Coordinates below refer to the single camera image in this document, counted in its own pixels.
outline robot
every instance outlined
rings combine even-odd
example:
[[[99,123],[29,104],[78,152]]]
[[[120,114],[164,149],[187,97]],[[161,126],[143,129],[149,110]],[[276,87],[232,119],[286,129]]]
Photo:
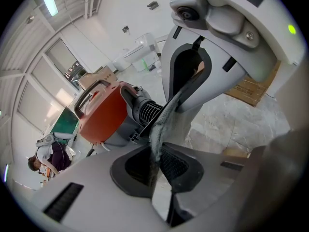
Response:
[[[301,178],[308,131],[279,137],[248,159],[164,142],[159,161],[154,159],[149,138],[164,115],[175,110],[190,122],[203,103],[246,74],[263,81],[278,60],[298,65],[306,54],[300,30],[280,0],[171,0],[170,6],[175,27],[161,59],[167,104],[156,104],[127,83],[101,80],[89,87],[75,105],[80,134],[108,152],[83,159],[37,191],[34,207],[21,204],[39,227],[245,231],[270,216]],[[83,99],[99,84],[106,93],[96,94],[82,111]],[[291,144],[297,153],[289,150]],[[166,220],[151,204],[159,169],[171,185]]]

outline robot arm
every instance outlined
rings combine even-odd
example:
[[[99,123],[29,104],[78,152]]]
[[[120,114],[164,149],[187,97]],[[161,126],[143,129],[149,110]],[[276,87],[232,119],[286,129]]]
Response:
[[[259,6],[247,0],[210,1],[170,2],[176,27],[169,34],[161,59],[166,100],[170,100],[190,78],[194,79],[180,100],[179,113],[227,91],[247,74],[262,82],[277,60],[297,64],[306,50],[301,33],[288,31],[288,24],[293,20],[280,1],[263,0]],[[276,10],[280,8],[281,14],[277,16],[280,20],[271,20],[276,29],[265,30],[270,23],[269,20],[266,23],[265,17],[269,19],[272,10],[268,6],[270,11],[265,11],[265,3],[274,4]],[[278,44],[283,37],[289,47]],[[204,69],[194,75],[201,62]]]

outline marble floor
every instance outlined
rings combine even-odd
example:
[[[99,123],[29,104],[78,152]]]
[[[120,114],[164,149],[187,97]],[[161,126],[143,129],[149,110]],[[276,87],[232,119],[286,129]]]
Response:
[[[137,72],[131,65],[117,74],[119,81],[142,86],[160,105],[166,103],[160,70]],[[191,123],[184,145],[220,154],[227,147],[250,152],[290,129],[276,100],[264,95],[256,107],[221,94],[205,103]]]

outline black vent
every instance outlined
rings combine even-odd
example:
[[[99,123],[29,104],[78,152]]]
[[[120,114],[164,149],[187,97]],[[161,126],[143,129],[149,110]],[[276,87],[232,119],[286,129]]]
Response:
[[[144,125],[147,125],[160,110],[163,106],[155,103],[154,101],[147,102],[141,109],[140,109],[140,121]]]
[[[233,169],[233,170],[236,170],[236,171],[241,171],[242,168],[243,168],[243,165],[232,163],[232,162],[229,162],[229,161],[223,161],[220,164],[220,166],[226,167],[226,168],[229,168],[229,169]]]
[[[168,182],[171,183],[173,179],[183,175],[188,170],[189,165],[184,160],[162,148],[160,168]]]
[[[229,72],[229,70],[236,64],[236,60],[230,57],[230,59],[225,63],[225,65],[222,67],[226,72]]]
[[[44,213],[60,222],[83,188],[82,185],[70,183],[44,210]]]
[[[159,166],[151,160],[150,147],[142,150],[126,161],[126,172],[148,187],[154,187]]]

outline white shirt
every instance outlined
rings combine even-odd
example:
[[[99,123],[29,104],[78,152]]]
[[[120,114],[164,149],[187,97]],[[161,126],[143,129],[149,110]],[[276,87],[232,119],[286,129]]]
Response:
[[[49,159],[52,153],[53,153],[52,146],[41,146],[39,147],[36,153],[36,157],[40,162],[43,162],[43,159],[45,160]]]
[[[44,165],[41,164],[39,171],[40,171],[42,174],[45,174],[45,176],[47,175],[46,170],[47,170],[46,167],[45,167]]]

